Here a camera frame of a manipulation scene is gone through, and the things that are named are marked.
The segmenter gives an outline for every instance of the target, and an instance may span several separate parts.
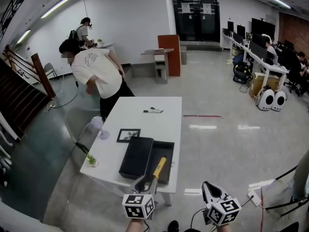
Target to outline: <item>black hair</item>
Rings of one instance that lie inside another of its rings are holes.
[[[304,58],[304,57],[305,57],[305,53],[303,53],[303,52],[299,52],[298,55],[299,55],[301,58]]]
[[[264,36],[265,37],[265,39],[266,39],[266,42],[268,43],[268,44],[270,44],[270,39],[267,37],[267,36]]]
[[[89,17],[85,17],[83,20],[81,20],[81,24],[84,24],[85,22],[89,22],[90,23],[90,18]]]
[[[59,47],[59,52],[64,53],[64,52],[72,52],[75,55],[78,54],[81,51],[79,48],[79,42],[75,39],[67,39]]]

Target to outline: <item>yellow handle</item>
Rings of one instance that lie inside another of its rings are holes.
[[[161,160],[160,160],[160,162],[159,162],[159,164],[158,164],[158,166],[157,166],[157,168],[156,168],[155,171],[154,171],[154,176],[155,176],[157,179],[159,178],[159,174],[160,174],[160,172],[161,172],[161,170],[162,170],[162,168],[163,168],[165,162],[166,162],[166,158],[165,158],[165,157],[162,157]]]

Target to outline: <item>white t-shirt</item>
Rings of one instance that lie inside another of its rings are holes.
[[[119,71],[108,58],[109,52],[96,48],[81,51],[71,65],[73,75],[84,85],[93,75],[98,78],[96,85],[103,99],[113,96],[122,83]]]
[[[77,36],[78,36],[80,41],[83,40],[83,36],[88,36],[88,28],[87,28],[87,26],[79,25],[78,27],[76,27],[75,30],[77,32]]]
[[[274,54],[274,55],[277,55],[275,49],[271,45],[267,48],[267,51]]]

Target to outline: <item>cardboard box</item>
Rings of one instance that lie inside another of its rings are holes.
[[[252,83],[251,83],[251,86],[250,86],[250,89],[249,89],[249,95],[251,97],[256,96],[258,94],[258,92],[261,90],[262,84],[263,84],[263,81],[264,81],[264,77],[265,77],[265,74],[263,74],[263,73],[255,72],[253,74],[253,80],[252,80]],[[269,75],[268,80],[267,80],[267,84],[271,87],[271,89],[273,91],[275,91],[279,87],[279,81],[280,81],[280,79],[277,76]]]

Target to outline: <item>small potted plant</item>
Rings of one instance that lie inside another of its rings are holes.
[[[87,162],[91,165],[91,167],[95,168],[98,166],[99,161],[95,159],[93,155],[87,154],[86,155]]]
[[[104,45],[104,41],[101,40],[101,39],[98,39],[98,45],[99,45],[99,46],[103,46],[103,45]]]

